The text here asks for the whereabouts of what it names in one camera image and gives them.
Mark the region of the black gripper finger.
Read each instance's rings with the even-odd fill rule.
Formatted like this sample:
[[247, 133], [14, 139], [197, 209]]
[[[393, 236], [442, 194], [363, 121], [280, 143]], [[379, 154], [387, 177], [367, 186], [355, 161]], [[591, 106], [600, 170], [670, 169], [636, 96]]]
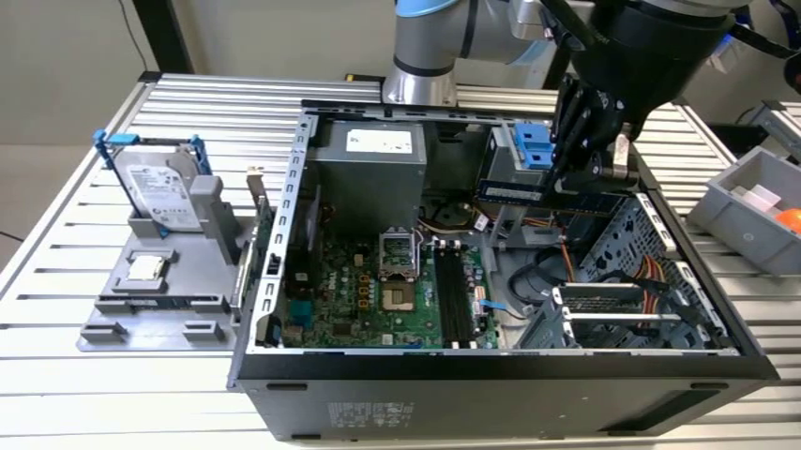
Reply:
[[583, 136], [590, 116], [586, 86], [575, 77], [564, 77], [559, 87], [556, 109], [551, 124], [552, 164], [544, 181], [544, 195], [571, 165], [572, 148]]
[[574, 146], [566, 171], [566, 190], [630, 190], [638, 181], [630, 158], [631, 124], [619, 100], [588, 106], [583, 136]]

